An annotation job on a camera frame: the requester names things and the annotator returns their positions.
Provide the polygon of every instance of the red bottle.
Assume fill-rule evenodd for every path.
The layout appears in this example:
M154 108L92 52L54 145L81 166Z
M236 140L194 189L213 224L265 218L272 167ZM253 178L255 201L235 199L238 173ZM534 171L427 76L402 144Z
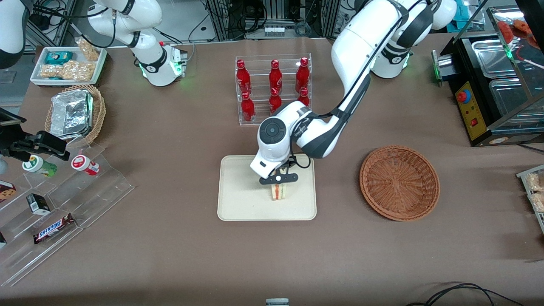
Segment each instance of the red bottle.
M249 78L249 72L245 68L244 60L237 60L236 67L238 67L238 69L236 70L236 80L238 81L240 91L247 91L251 94L251 80Z
M281 94L282 75L280 71L280 62L277 59L273 59L270 65L272 66L272 70L270 70L270 74L268 75L270 88L277 88L277 91Z
M310 79L310 70L308 68L308 58L303 57L300 59L299 69L296 71L296 85L295 90L300 93L302 87L308 86L308 80Z
M299 101L306 106L310 105L310 98L308 97L308 89L306 87L300 89Z
M278 108L281 106L280 93L277 88L270 88L270 99L268 99L270 104L270 114L272 115Z
M249 98L247 91L242 92L242 113L244 114L244 121L249 123L255 121L255 105Z

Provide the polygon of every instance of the wicker basket with foil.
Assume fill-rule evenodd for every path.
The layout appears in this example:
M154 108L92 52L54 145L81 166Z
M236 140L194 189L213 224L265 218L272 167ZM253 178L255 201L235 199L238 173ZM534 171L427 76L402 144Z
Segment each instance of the wicker basket with foil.
M104 98L100 94L100 91L92 85L74 85L70 86L63 90L63 92L76 90L76 89L85 89L88 90L92 95L92 130L85 136L87 143L91 143L98 137L100 130L102 129L102 124L104 123L104 117L106 117L106 104L104 103ZM53 104L49 107L49 112L47 113L47 118L45 119L45 130L49 132L51 130L51 115L53 113Z
M405 146L383 146L371 152L359 173L361 192L379 214L396 221L428 215L440 195L438 175L420 153Z

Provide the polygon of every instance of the acrylic display stand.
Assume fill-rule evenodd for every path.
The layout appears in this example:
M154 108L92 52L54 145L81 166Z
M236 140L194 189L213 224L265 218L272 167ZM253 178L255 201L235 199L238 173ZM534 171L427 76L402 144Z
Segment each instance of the acrylic display stand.
M300 59L308 58L308 69L310 70L310 80L308 81L308 97L310 98L309 108L312 108L312 55L311 53L302 54L279 54L265 56L237 56L234 61L234 86L236 86L236 97L238 101L238 120L240 125L258 125L264 119L270 116L270 82L268 74L270 73L270 62L277 59L280 62L280 71L282 72L282 93L280 94L282 104L296 101L299 94L295 91L296 71L300 66ZM249 123L244 120L242 115L242 92L236 81L236 61L243 59L245 67L249 72L251 79L250 98L255 104L255 121Z
M306 155L296 155L305 164ZM249 167L254 155L228 155L221 160L217 216L223 221L309 221L316 217L313 163L289 169L299 179L286 183L286 197L272 200L270 185L261 185Z
M50 178L25 173L12 182L17 193L0 203L0 232L7 244L0 248L0 283L13 286L41 264L70 239L87 229L94 221L126 196L133 186L102 156L104 148L77 138L66 146L70 160L56 157L47 161L58 170ZM83 154L100 165L100 172L90 176L72 169L70 161ZM26 196L31 193L45 197L51 213L31 213ZM71 213L76 220L46 240L34 244L33 235Z

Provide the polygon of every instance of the brown table surface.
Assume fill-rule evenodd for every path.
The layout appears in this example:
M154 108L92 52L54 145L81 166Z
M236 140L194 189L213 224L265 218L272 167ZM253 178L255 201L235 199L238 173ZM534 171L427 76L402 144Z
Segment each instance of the brown table surface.
M330 156L315 162L317 217L308 222L223 222L220 161L254 154L256 127L240 127L235 56L312 53L318 113L342 98L325 39L197 46L187 78L150 85L129 49L112 49L100 87L107 105L97 143L136 189L14 287L7 304L34 305L404 305L447 282L470 281L543 305L544 243L516 173L544 162L519 146L471 148L448 88L433 84L429 35L395 79L370 89ZM36 132L58 88L30 85L20 114ZM358 172L390 144L426 156L440 178L427 217L394 222L365 202ZM6 176L20 175L12 159ZM476 292L442 304L488 305Z

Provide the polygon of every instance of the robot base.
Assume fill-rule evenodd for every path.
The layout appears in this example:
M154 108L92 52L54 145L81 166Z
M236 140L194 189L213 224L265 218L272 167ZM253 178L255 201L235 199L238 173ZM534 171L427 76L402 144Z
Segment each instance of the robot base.
M177 78L184 77L187 68L187 52L170 46L163 46L163 49L166 50L166 61L158 71L146 71L140 64L144 77L155 86L166 86Z
M270 185L261 185L249 164L253 155L229 155L221 161L217 216L223 221L309 221L316 217L316 183L313 163L293 167L297 182L286 183L286 197L272 200ZM305 155L297 155L302 163Z

